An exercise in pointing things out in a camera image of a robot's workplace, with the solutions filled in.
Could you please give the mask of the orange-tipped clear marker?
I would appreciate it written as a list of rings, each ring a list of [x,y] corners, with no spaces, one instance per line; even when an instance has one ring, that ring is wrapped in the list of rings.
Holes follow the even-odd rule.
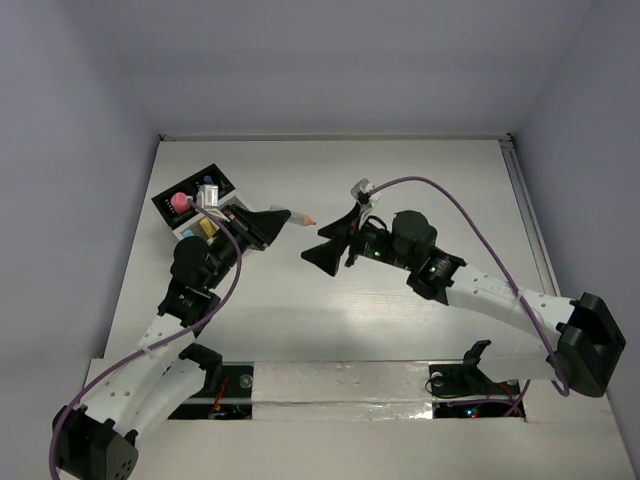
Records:
[[[271,205],[270,211],[288,211],[290,213],[290,216],[287,222],[294,225],[302,227],[310,227],[316,225],[316,222],[309,215],[291,210],[289,208],[281,207],[278,205]]]

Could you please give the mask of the yellow marker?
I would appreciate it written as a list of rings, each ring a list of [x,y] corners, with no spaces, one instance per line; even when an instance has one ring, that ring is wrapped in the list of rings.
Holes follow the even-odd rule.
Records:
[[[212,238],[217,232],[217,227],[211,222],[209,218],[201,218],[198,222],[198,225],[206,238]]]

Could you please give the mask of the pink-capped marker tube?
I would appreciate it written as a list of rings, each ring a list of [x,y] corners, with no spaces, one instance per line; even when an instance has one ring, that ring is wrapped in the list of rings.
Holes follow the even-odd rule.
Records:
[[[192,197],[184,192],[176,192],[170,199],[170,206],[176,215],[181,215],[191,209]]]

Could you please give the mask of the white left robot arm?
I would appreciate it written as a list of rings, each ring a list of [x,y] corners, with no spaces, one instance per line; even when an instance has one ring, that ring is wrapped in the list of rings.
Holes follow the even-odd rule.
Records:
[[[54,418],[52,478],[129,478],[147,434],[193,395],[224,390],[221,354],[196,341],[229,300],[214,290],[228,273],[240,275],[245,252],[269,247],[290,217],[288,210],[252,212],[230,204],[212,217],[212,240],[189,236],[177,243],[166,295],[135,350]]]

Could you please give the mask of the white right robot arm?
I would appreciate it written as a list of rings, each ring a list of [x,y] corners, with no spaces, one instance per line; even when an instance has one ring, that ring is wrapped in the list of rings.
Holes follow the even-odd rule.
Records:
[[[413,210],[396,213],[386,225],[355,205],[318,234],[324,243],[301,257],[330,276],[360,258],[371,259],[406,271],[408,286],[425,300],[486,316],[537,340],[537,347],[518,347],[508,355],[493,352],[490,339],[476,341],[461,359],[431,366],[434,395],[484,395],[507,380],[549,380],[586,397],[606,393],[626,340],[600,297],[518,289],[438,248],[436,229]]]

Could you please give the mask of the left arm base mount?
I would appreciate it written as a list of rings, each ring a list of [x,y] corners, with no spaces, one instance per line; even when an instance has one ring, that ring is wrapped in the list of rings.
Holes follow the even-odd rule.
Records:
[[[220,353],[192,344],[180,355],[204,372],[201,389],[185,400],[169,420],[250,420],[254,364],[227,363]]]

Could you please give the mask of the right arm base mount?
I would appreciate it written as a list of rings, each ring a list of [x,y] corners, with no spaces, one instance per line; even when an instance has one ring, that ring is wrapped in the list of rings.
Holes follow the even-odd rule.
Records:
[[[477,341],[460,361],[429,365],[424,389],[433,399],[434,419],[525,419],[519,383],[493,382],[479,369],[490,345],[489,340]]]

